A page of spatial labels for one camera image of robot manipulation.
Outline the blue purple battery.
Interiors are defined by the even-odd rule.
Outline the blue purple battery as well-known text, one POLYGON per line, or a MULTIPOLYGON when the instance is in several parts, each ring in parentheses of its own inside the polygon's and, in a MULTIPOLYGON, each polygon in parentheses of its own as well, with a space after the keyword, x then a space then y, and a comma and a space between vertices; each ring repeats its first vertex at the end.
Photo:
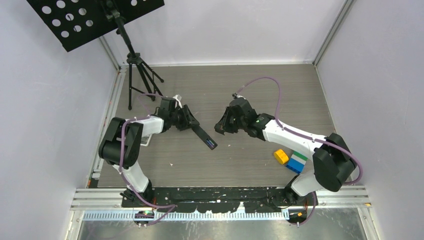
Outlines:
POLYGON ((210 149, 214 149, 217 146, 217 144, 213 140, 210 140, 210 139, 207 140, 207 144, 209 145, 210 149))

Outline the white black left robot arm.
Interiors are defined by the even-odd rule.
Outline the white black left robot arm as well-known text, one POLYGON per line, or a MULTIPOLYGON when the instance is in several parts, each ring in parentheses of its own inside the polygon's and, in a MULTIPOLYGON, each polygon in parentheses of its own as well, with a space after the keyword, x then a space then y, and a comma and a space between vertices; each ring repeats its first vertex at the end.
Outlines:
POLYGON ((98 148, 98 155, 125 178, 127 188, 135 191, 134 200, 141 207, 153 202, 151 181, 143 173, 138 157, 143 137, 161 134, 176 127, 183 131, 200 125, 188 105, 181 105, 175 97, 162 98, 154 114, 146 117, 111 119, 98 148))

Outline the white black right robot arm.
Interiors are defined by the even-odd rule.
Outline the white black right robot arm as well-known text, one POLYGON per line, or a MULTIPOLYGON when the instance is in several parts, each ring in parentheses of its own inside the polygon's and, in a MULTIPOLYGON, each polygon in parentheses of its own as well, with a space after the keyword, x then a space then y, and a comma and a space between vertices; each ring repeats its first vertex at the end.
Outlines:
POLYGON ((318 135, 284 124, 270 114, 256 113, 243 97, 229 103, 214 130, 222 135, 244 131, 252 138, 293 150, 299 160, 310 160, 313 169, 297 174, 284 188, 291 205, 299 205, 306 195, 320 189, 339 191, 360 166, 340 135, 318 135))

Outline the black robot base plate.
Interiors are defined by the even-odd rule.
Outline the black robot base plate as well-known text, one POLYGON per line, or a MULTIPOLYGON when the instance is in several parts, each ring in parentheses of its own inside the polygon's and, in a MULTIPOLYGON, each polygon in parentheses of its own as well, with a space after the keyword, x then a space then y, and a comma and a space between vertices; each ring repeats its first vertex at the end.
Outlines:
POLYGON ((159 213, 232 214, 244 210, 247 214, 278 213, 298 207, 304 213, 317 206, 316 194, 295 196, 284 188, 262 187, 147 187, 135 193, 127 188, 121 193, 124 208, 154 208, 159 213))

